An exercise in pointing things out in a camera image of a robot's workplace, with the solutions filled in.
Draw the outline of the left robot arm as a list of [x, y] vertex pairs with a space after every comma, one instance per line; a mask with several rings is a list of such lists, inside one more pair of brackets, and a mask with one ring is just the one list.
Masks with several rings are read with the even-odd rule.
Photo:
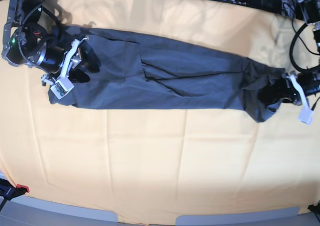
[[[294, 79], [302, 88], [302, 93], [308, 97], [320, 92], [320, 66], [311, 68], [300, 67], [294, 58], [294, 47], [301, 33], [307, 26], [313, 25], [313, 38], [317, 50], [320, 50], [320, 0], [295, 0], [295, 10], [303, 15], [304, 23], [295, 32], [289, 47], [289, 59], [293, 68], [298, 72]], [[302, 104], [302, 94], [294, 87], [294, 83], [289, 79], [289, 74], [284, 74], [282, 78], [264, 87], [258, 94], [259, 100], [272, 105], [278, 102]]]

